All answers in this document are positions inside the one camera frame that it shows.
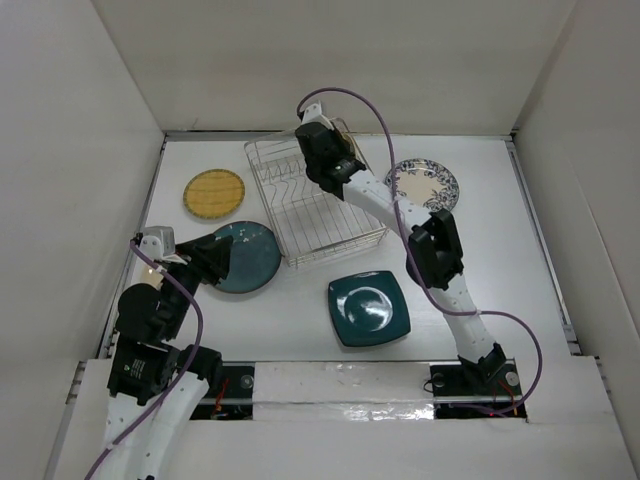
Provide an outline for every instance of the teal plate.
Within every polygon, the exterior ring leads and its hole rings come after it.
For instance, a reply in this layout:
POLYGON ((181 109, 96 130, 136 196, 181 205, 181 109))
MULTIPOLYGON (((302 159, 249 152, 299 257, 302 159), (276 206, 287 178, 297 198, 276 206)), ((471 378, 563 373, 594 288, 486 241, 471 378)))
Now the teal plate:
POLYGON ((233 237, 229 275, 214 288, 226 293, 249 293, 266 285, 280 268, 282 254, 271 230, 256 222, 233 222, 214 232, 233 237))
POLYGON ((402 289, 388 271, 359 273, 331 282, 329 313, 346 347, 382 345, 411 331, 402 289))

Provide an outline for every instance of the white wall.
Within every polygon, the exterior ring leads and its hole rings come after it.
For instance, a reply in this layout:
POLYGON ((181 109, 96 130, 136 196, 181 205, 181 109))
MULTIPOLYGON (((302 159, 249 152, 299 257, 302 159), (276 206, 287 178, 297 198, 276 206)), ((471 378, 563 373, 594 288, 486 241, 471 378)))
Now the white wall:
POLYGON ((517 136, 585 352, 640 467, 640 2, 583 0, 517 136))
POLYGON ((478 135, 509 133, 575 0, 94 3, 163 129, 290 128, 304 94, 337 85, 394 132, 478 135))
POLYGON ((0 478, 42 479, 162 138, 89 0, 0 1, 0 478))

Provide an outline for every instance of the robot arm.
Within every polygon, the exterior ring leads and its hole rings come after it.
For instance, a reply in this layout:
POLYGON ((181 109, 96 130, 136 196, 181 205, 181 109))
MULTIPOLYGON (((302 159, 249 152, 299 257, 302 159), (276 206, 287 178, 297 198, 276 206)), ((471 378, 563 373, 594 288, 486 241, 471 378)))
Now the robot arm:
MULTIPOLYGON (((233 239, 206 235, 175 245, 170 227, 152 227, 134 242, 146 256, 167 265, 167 271, 194 295, 201 283, 215 285, 226 278, 233 239)), ((194 348, 180 352, 165 343, 177 336, 188 308, 189 301, 169 282, 163 282, 159 290, 147 284, 133 285, 121 295, 103 439, 103 449, 113 451, 94 478, 160 480, 194 408, 219 384, 220 353, 200 347, 178 388, 165 392, 194 348), (139 421, 163 392, 169 394, 162 404, 114 448, 114 439, 139 421)))
MULTIPOLYGON (((462 246, 450 212, 431 213, 399 197, 396 201, 402 222, 398 225, 390 188, 357 159, 351 142, 322 114, 319 103, 305 110, 296 138, 310 180, 322 190, 362 208, 398 235, 400 228, 404 229, 421 279, 440 307, 452 313, 477 311, 462 274, 462 246)), ((417 282, 409 265, 408 272, 417 282)), ((453 333, 465 376, 474 384, 490 381, 506 358, 480 315, 444 313, 444 318, 453 333)))

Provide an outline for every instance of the round teal plate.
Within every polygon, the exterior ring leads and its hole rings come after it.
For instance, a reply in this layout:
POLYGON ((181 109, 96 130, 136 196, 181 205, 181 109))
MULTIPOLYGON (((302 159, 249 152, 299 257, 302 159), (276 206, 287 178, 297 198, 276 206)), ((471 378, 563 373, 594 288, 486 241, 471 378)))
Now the round teal plate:
POLYGON ((271 230, 256 222, 233 222, 214 232, 233 237, 229 275, 215 286, 227 293, 249 293, 269 283, 282 255, 271 230))

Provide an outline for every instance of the plate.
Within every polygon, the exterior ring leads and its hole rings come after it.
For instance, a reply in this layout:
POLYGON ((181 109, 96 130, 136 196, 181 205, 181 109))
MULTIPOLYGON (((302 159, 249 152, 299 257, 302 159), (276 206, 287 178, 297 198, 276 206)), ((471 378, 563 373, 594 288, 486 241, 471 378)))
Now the plate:
MULTIPOLYGON (((444 166, 433 160, 412 158, 396 164, 398 194, 432 212, 442 208, 453 210, 460 198, 456 177, 444 166)), ((384 179, 391 186, 391 171, 384 179)))
POLYGON ((192 215, 207 220, 229 215, 244 199, 244 182, 230 170, 214 169, 191 179, 182 201, 192 215))
POLYGON ((214 288, 227 293, 249 293, 266 285, 280 268, 282 254, 269 228, 256 222, 233 222, 214 232, 233 237, 229 275, 214 288))
POLYGON ((333 327, 347 347, 381 345, 411 331, 402 289, 389 271, 334 280, 328 294, 333 327))

